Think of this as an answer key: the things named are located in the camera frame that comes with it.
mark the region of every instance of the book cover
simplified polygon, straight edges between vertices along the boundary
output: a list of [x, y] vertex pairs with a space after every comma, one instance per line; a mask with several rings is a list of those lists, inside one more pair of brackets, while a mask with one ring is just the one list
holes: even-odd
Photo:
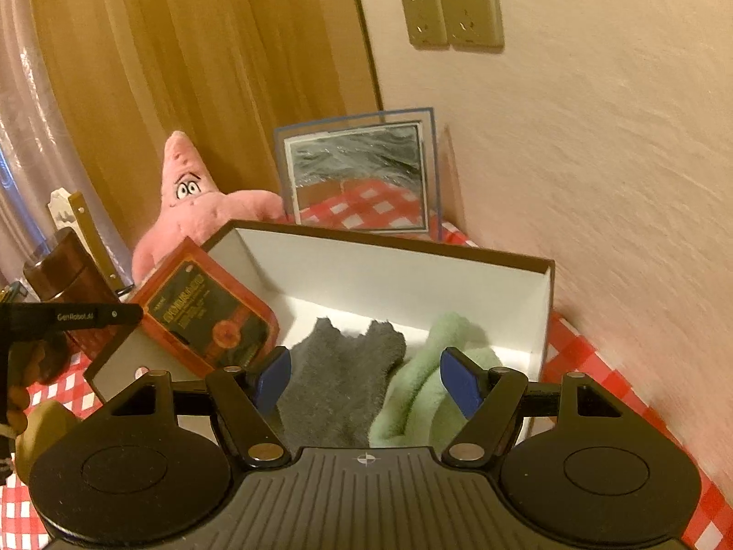
[[279, 332], [272, 309], [190, 238], [130, 302], [142, 306], [145, 332], [200, 378], [263, 358]]

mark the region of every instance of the electrical outlet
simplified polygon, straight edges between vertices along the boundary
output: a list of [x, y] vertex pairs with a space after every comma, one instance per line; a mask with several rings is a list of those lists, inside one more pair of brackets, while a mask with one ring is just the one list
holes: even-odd
[[441, 0], [402, 0], [410, 43], [415, 47], [448, 45]]
[[503, 47], [499, 0], [441, 0], [448, 41], [458, 47]]

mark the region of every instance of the picture frame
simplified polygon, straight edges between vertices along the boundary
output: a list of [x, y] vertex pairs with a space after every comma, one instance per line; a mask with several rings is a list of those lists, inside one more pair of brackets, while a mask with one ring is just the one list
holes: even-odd
[[286, 214], [298, 225], [440, 237], [431, 108], [380, 111], [275, 131]]

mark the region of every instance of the blue gripper pad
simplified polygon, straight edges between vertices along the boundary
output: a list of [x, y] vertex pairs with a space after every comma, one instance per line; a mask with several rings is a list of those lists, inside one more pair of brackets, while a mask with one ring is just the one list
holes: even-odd
[[290, 382], [291, 371], [290, 350], [286, 347], [275, 347], [266, 358], [265, 365], [254, 375], [252, 404], [263, 416], [274, 410], [280, 395]]
[[454, 347], [447, 347], [441, 353], [443, 386], [456, 402], [463, 417], [471, 419], [483, 403], [479, 379], [486, 377], [485, 370]]

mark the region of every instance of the wall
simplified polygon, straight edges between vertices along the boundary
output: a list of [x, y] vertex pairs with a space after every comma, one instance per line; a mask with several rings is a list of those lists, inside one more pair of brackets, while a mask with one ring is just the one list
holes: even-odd
[[554, 258], [558, 308], [733, 499], [733, 0], [501, 0], [499, 55], [362, 3], [386, 108], [450, 127], [470, 236]]

